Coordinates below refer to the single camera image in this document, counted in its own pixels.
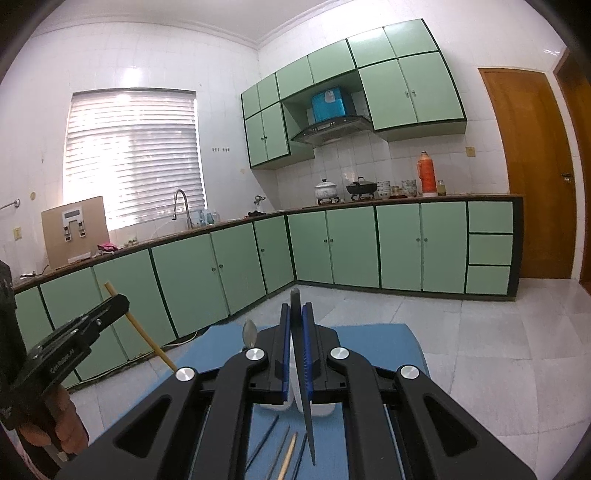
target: bottle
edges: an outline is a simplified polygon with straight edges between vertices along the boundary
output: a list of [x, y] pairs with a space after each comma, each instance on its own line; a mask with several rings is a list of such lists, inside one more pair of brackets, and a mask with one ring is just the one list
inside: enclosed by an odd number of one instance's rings
[[440, 197], [445, 197], [446, 195], [445, 184], [443, 183], [443, 180], [437, 181], [437, 195]]
[[433, 168], [433, 160], [427, 152], [421, 152], [421, 157], [417, 162], [418, 178], [421, 179], [424, 197], [436, 197], [437, 185], [435, 184], [435, 169]]

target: cooking pot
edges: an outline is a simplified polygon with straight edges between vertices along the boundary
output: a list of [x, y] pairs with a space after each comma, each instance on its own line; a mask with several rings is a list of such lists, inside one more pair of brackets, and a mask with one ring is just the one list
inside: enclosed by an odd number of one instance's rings
[[327, 200], [337, 198], [339, 194], [336, 191], [336, 183], [323, 179], [315, 188], [314, 196], [317, 200]]
[[347, 185], [347, 192], [351, 195], [370, 195], [378, 189], [378, 184], [367, 181], [363, 177], [357, 177], [357, 181]]

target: faucet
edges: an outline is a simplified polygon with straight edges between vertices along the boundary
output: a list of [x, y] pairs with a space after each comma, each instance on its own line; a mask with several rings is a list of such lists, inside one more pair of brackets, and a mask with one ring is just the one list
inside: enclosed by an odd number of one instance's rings
[[174, 192], [173, 220], [177, 219], [177, 197], [178, 197], [179, 192], [183, 195], [183, 198], [185, 201], [185, 213], [187, 214], [187, 227], [190, 230], [193, 228], [193, 221], [191, 220], [191, 216], [189, 215], [189, 203], [187, 201], [187, 196], [185, 195], [185, 192], [183, 192], [181, 189], [178, 189], [176, 192]]

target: drawer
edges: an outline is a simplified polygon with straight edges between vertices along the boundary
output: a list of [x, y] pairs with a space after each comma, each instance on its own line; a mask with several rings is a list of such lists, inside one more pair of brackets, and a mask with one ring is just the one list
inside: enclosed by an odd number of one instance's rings
[[511, 265], [513, 235], [470, 235], [468, 263], [472, 265]]
[[466, 293], [507, 295], [511, 267], [468, 266]]
[[470, 233], [513, 233], [513, 202], [468, 202]]

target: countertop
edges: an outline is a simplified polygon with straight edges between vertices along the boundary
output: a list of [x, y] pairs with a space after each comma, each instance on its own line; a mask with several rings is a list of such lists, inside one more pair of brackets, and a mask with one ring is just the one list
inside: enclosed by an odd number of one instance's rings
[[244, 217], [235, 220], [227, 220], [224, 222], [219, 222], [214, 225], [208, 225], [203, 227], [197, 227], [192, 230], [187, 230], [180, 233], [172, 233], [171, 235], [161, 236], [158, 238], [145, 240], [139, 242], [135, 245], [131, 245], [129, 247], [124, 247], [112, 254], [104, 254], [99, 257], [89, 258], [88, 260], [83, 260], [81, 262], [77, 262], [75, 264], [67, 265], [62, 268], [58, 268], [57, 270], [50, 271], [44, 275], [39, 275], [38, 277], [28, 278], [26, 280], [17, 281], [14, 283], [13, 288], [15, 293], [22, 292], [24, 290], [28, 290], [29, 288], [35, 287], [42, 283], [48, 282], [55, 278], [62, 277], [69, 273], [73, 273], [78, 270], [82, 270], [87, 267], [91, 267], [93, 265], [97, 265], [99, 263], [103, 263], [109, 260], [112, 260], [116, 257], [122, 257], [124, 255], [129, 255], [134, 252], [138, 252], [140, 250], [145, 250], [150, 247], [157, 247], [158, 245], [164, 245], [170, 242], [174, 242], [177, 240], [182, 240], [184, 238], [191, 238], [193, 236], [203, 235], [205, 233], [214, 232], [216, 230], [221, 230], [224, 228], [228, 228], [231, 226], [236, 225], [243, 225], [244, 223], [251, 223], [257, 220], [263, 220], [265, 218], [273, 218], [276, 216], [281, 215], [291, 215], [294, 213], [304, 213], [304, 212], [318, 212], [322, 210], [332, 210], [332, 209], [342, 209], [342, 208], [355, 208], [361, 206], [373, 206], [373, 205], [395, 205], [399, 203], [428, 203], [428, 202], [452, 202], [452, 201], [502, 201], [502, 200], [513, 200], [513, 199], [521, 199], [522, 195], [514, 195], [514, 194], [465, 194], [465, 195], [446, 195], [443, 197], [409, 197], [403, 199], [385, 199], [385, 200], [363, 200], [361, 202], [344, 202], [344, 203], [333, 203], [328, 205], [318, 205], [318, 206], [310, 206], [310, 207], [302, 207], [296, 209], [289, 209], [289, 210], [277, 210], [275, 212], [266, 213], [265, 215], [257, 216], [257, 217]]

